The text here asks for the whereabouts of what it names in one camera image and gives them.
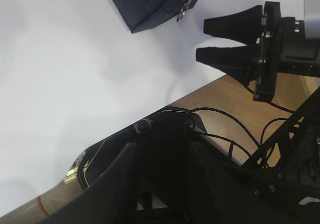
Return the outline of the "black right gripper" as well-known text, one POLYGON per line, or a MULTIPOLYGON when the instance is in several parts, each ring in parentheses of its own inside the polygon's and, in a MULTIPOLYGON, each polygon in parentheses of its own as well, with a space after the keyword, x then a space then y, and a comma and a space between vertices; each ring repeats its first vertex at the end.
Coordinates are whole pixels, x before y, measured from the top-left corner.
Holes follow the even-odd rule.
POLYGON ((319 37, 307 33, 304 20, 282 17, 280 7, 279 2, 265 2, 264 8, 257 5, 236 14, 204 20, 204 34, 247 46, 198 48, 196 61, 224 72, 245 86, 256 77, 253 98, 260 102, 272 101, 278 73, 319 77, 319 37), (251 45, 260 36, 261 48, 251 45))

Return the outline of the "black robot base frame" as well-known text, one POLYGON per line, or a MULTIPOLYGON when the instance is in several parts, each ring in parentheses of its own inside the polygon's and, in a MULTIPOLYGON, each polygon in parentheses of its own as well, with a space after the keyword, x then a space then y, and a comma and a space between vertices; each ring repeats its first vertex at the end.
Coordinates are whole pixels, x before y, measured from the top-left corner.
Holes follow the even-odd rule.
POLYGON ((167 106, 87 149, 83 192, 44 223, 319 223, 320 93, 239 164, 167 106))

